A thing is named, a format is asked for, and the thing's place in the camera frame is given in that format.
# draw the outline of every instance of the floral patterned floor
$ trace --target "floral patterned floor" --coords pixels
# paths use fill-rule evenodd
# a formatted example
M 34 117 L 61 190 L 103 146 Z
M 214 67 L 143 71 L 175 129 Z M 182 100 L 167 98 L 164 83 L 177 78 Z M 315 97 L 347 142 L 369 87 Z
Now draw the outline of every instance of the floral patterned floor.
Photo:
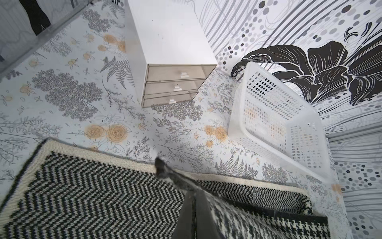
M 142 109 L 135 100 L 123 10 L 97 3 L 0 81 L 0 195 L 46 137 L 174 168 L 306 189 L 332 238 L 351 238 L 338 184 L 285 170 L 227 136 L 238 83 L 214 71 L 194 101 Z M 333 168 L 333 178 L 338 182 Z

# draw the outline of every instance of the plastic basket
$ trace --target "plastic basket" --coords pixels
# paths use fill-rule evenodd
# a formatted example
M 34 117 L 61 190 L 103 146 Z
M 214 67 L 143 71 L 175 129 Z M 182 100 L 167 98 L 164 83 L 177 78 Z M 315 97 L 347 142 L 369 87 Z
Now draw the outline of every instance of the plastic basket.
M 330 160 L 316 110 L 254 62 L 236 90 L 228 135 L 288 170 L 328 182 Z

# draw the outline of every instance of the white drawer unit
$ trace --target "white drawer unit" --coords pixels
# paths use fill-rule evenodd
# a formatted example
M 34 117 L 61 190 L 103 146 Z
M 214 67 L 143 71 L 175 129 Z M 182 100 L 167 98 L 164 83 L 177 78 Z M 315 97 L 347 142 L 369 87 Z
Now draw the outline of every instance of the white drawer unit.
M 125 41 L 142 107 L 192 100 L 216 67 L 194 10 L 178 1 L 125 0 Z
M 162 81 L 147 82 L 144 94 L 158 94 L 174 91 L 188 91 L 191 89 L 199 89 L 205 79 L 201 80 L 183 80 L 183 81 Z

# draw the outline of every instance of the patterned wallpaper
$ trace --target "patterned wallpaper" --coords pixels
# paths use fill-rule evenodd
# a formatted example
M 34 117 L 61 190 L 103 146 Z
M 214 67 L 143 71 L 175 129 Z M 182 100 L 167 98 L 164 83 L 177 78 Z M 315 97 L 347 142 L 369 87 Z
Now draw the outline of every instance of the patterned wallpaper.
M 194 0 L 218 68 L 255 61 L 321 115 L 326 135 L 382 120 L 382 1 Z
M 382 233 L 381 144 L 382 133 L 330 143 L 354 239 Z

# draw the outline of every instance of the gray leaf print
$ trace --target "gray leaf print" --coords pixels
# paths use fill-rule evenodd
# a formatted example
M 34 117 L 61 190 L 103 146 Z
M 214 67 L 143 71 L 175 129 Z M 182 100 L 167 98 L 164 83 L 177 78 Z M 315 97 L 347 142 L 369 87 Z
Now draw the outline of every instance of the gray leaf print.
M 22 75 L 20 72 L 18 71 L 15 71 L 15 70 L 10 70 L 6 75 L 5 75 L 5 78 L 7 78 L 8 80 L 10 80 L 12 77 L 16 77 L 16 76 L 19 76 L 19 75 Z
M 48 91 L 47 102 L 58 106 L 64 111 L 63 116 L 84 121 L 93 117 L 99 111 L 90 103 L 102 99 L 102 89 L 94 82 L 79 84 L 69 73 L 54 74 L 53 69 L 40 71 L 32 78 L 34 87 Z
M 89 21 L 88 26 L 96 32 L 107 32 L 111 27 L 108 19 L 101 19 L 101 15 L 92 9 L 84 11 L 82 17 Z
M 202 118 L 202 106 L 195 105 L 195 101 L 185 101 L 175 104 L 153 106 L 158 114 L 162 114 L 163 117 L 175 117 L 178 120 L 186 120 L 186 116 L 193 121 L 200 120 Z
M 72 50 L 65 42 L 60 41 L 64 36 L 66 36 L 66 29 L 62 29 L 54 37 L 52 37 L 47 43 L 45 43 L 41 49 L 44 52 L 54 52 L 63 57 L 66 57 Z
M 288 175 L 283 168 L 276 169 L 272 164 L 268 164 L 268 166 L 264 164 L 262 166 L 262 174 L 264 179 L 269 182 L 286 183 L 288 181 Z

